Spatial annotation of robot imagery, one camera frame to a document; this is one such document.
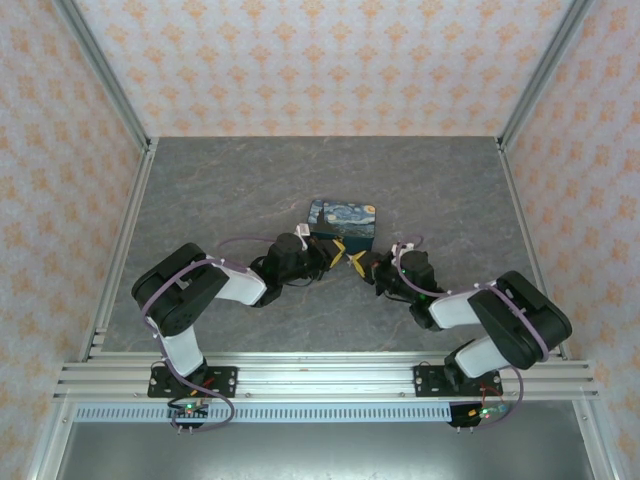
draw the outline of patterned wallpaper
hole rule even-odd
[[[0,477],[22,480],[139,151],[51,0],[0,5],[0,52]]]
[[[151,136],[497,135],[570,0],[80,0]]]
[[[509,151],[572,353],[596,359],[629,478],[640,478],[640,9],[596,0]]]

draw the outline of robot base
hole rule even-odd
[[[496,397],[490,389],[482,391],[482,385],[494,388],[502,395],[502,381],[497,371],[488,372],[457,386],[446,379],[443,365],[417,365],[413,367],[413,386],[416,397]]]
[[[219,392],[227,398],[236,396],[236,385],[238,383],[237,367],[207,367],[204,376],[205,381],[211,380],[207,384],[209,390]],[[149,379],[149,398],[182,398],[182,397],[204,397],[202,392],[191,395],[192,390],[180,383],[165,365],[156,365],[151,369]]]

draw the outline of blue box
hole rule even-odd
[[[350,255],[371,250],[376,228],[376,208],[359,203],[314,200],[309,209],[312,236],[340,240]]]

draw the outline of gray tabletop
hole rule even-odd
[[[374,250],[422,234],[444,288],[532,270],[490,137],[269,137],[160,140],[104,349],[155,351],[130,296],[135,280],[186,242],[248,264],[255,242],[304,222],[313,199],[377,208]],[[266,308],[214,301],[195,325],[204,351],[452,350],[477,328],[421,330],[408,306],[375,296],[346,262]]]

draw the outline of purple cable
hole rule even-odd
[[[549,360],[549,347],[547,347],[547,344],[544,343],[544,340],[542,339],[540,334],[536,331],[536,329],[533,328],[533,325],[531,325],[531,322],[529,321],[529,319],[527,317],[525,317],[524,313],[522,313],[520,311],[520,309],[518,307],[516,307],[516,305],[511,301],[511,299],[509,297],[507,297],[504,293],[502,293],[500,290],[498,290],[493,285],[486,285],[484,288],[486,288],[487,290],[493,292],[493,294],[496,297],[498,297],[500,300],[502,300],[503,303],[507,307],[509,307],[509,309],[513,312],[513,314],[516,317],[518,317],[518,319],[522,322],[522,324],[529,331],[529,333],[531,334],[533,339],[536,341],[536,343],[540,347],[540,350],[542,350],[542,361],[546,362],[547,360]]]
[[[443,293],[439,293],[439,292],[430,292],[428,290],[423,290],[422,288],[418,287],[417,285],[413,284],[407,277],[406,275],[402,272],[402,267],[400,266],[401,263],[401,255],[400,255],[400,250],[402,249],[402,247],[404,247],[406,245],[406,241],[401,241],[398,242],[396,244],[396,268],[398,269],[398,274],[400,275],[400,278],[402,278],[402,280],[409,285],[409,287],[411,287],[413,290],[415,290],[418,293],[422,293],[424,295],[427,295],[429,297],[435,297],[435,298],[442,298],[442,297],[446,297],[449,295],[452,295],[453,292],[443,292]],[[538,344],[538,346],[540,347],[540,350],[542,351],[542,362],[546,362],[547,360],[549,360],[549,347],[547,346],[546,343],[544,343],[544,340],[542,339],[542,337],[540,336],[540,334],[536,331],[536,329],[533,327],[533,325],[531,324],[531,322],[529,321],[529,319],[520,311],[520,309],[509,299],[509,297],[507,297],[504,293],[502,293],[500,290],[498,290],[496,287],[494,287],[493,285],[485,285],[482,287],[479,287],[480,289],[486,289],[486,290],[490,290],[491,292],[493,292],[493,294],[498,297],[500,300],[502,300],[502,302],[509,307],[509,309],[513,312],[513,314],[518,317],[518,319],[522,322],[522,324],[525,326],[525,328],[527,329],[527,331],[531,334],[531,336],[533,337],[533,339],[536,341],[536,343]]]
[[[421,238],[420,243],[418,243],[416,246],[419,246],[422,244],[422,237],[420,238]],[[423,295],[426,295],[428,297],[440,298],[440,297],[446,297],[447,295],[449,295],[447,292],[441,293],[441,292],[430,292],[429,290],[423,290],[422,288],[420,288],[419,286],[417,286],[407,278],[407,276],[402,272],[402,267],[400,266],[400,258],[402,257],[402,255],[400,255],[400,250],[403,247],[405,247],[406,244],[407,242],[404,240],[402,242],[396,243],[396,268],[398,269],[398,274],[400,275],[400,278],[402,279],[402,281],[407,285],[409,285],[416,292],[422,293]]]
[[[213,390],[209,390],[208,388],[204,388],[201,387],[200,385],[196,385],[195,383],[190,382],[189,380],[187,380],[186,378],[184,378],[182,375],[180,375],[178,373],[178,371],[175,369],[175,367],[173,366],[173,364],[171,363],[171,360],[169,359],[169,355],[167,354],[166,349],[164,348],[164,344],[162,343],[162,340],[160,339],[160,332],[158,331],[157,327],[155,327],[154,325],[152,325],[151,323],[149,323],[149,321],[147,320],[147,313],[149,312],[149,309],[151,308],[151,305],[153,305],[153,303],[160,297],[160,295],[162,295],[164,292],[166,292],[168,290],[168,288],[173,285],[174,283],[176,283],[178,281],[178,279],[180,277],[182,277],[183,275],[189,273],[192,270],[195,270],[198,267],[202,267],[203,265],[215,265],[215,266],[221,266],[223,264],[223,262],[218,261],[215,258],[207,258],[205,260],[200,260],[198,262],[194,262],[190,265],[187,265],[186,267],[184,267],[182,270],[180,270],[178,273],[176,273],[174,276],[172,276],[169,280],[167,280],[165,282],[164,285],[162,285],[153,295],[151,295],[151,298],[149,298],[149,300],[147,300],[147,303],[144,304],[144,306],[142,307],[142,319],[144,321],[144,324],[147,328],[149,328],[149,330],[151,330],[153,332],[153,336],[154,338],[156,338],[158,340],[158,344],[160,346],[160,352],[162,353],[162,358],[165,362],[165,364],[167,365],[167,368],[169,368],[169,371],[173,374],[174,377],[176,377],[176,379],[182,383],[183,385],[186,385],[189,388],[192,388],[194,390],[197,390],[199,392],[202,393],[206,393],[207,395],[211,395],[212,397],[215,398],[219,398],[220,400],[222,400],[223,402],[225,402],[227,405],[229,405],[229,416],[224,419],[222,422],[219,423],[215,423],[213,425],[208,425],[206,427],[200,427],[197,430],[195,430],[195,432],[206,432],[209,430],[214,430],[216,428],[220,428],[226,424],[228,424],[229,422],[231,422],[231,420],[233,420],[233,417],[235,417],[236,414],[236,409],[233,406],[233,403],[231,403],[231,400],[229,400],[227,397],[225,397],[224,395],[222,395],[221,393],[218,392],[214,392]],[[228,261],[224,261],[224,265],[227,267],[231,267],[231,265],[229,265]],[[236,270],[238,268],[237,265],[232,265],[234,268],[234,270]],[[176,411],[173,414],[173,417],[171,419],[171,425],[180,430],[179,425],[176,422],[176,416],[178,415],[179,411]]]

